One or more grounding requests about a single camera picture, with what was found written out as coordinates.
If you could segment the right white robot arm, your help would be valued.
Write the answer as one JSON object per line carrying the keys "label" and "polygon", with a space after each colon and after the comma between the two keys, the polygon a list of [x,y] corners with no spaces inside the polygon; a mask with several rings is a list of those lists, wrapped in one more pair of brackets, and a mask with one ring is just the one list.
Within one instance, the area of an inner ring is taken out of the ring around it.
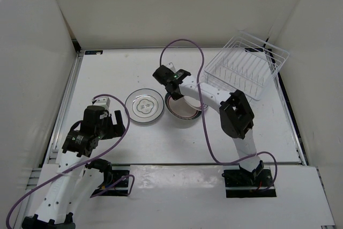
{"label": "right white robot arm", "polygon": [[207,83],[198,83],[190,72],[183,69],[173,71],[165,65],[158,67],[153,77],[174,100],[191,97],[219,114],[221,129],[233,139],[240,159],[241,181],[247,186],[255,185],[264,164],[257,155],[252,131],[255,115],[245,94],[240,90],[228,92]]}

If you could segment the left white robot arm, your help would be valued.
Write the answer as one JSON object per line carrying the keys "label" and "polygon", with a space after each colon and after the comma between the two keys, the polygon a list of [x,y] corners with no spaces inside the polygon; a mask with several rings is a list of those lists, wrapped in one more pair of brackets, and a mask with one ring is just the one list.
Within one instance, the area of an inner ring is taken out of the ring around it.
{"label": "left white robot arm", "polygon": [[125,126],[120,110],[110,114],[105,106],[91,105],[83,119],[70,128],[62,146],[57,178],[34,215],[24,218],[22,228],[75,228],[76,210],[99,186],[112,181],[110,162],[92,158],[99,141],[123,137]]}

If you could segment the teal rimmed white plate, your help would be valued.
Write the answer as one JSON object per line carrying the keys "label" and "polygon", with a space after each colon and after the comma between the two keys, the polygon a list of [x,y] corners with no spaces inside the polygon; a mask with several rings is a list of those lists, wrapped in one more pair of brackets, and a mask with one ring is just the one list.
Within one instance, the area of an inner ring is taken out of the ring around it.
{"label": "teal rimmed white plate", "polygon": [[183,98],[174,100],[169,93],[166,93],[164,101],[168,111],[178,119],[191,121],[202,115],[201,110],[191,107]]}

